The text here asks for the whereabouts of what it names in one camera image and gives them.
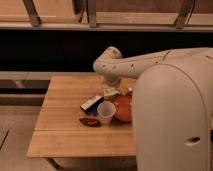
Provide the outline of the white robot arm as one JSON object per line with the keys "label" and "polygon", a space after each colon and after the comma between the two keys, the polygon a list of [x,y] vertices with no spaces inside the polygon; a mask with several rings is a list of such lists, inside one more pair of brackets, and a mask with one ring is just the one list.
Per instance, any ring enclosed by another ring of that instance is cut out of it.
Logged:
{"label": "white robot arm", "polygon": [[136,80],[132,120],[138,171],[210,171],[213,48],[124,58],[109,47],[93,68],[113,87],[123,77]]}

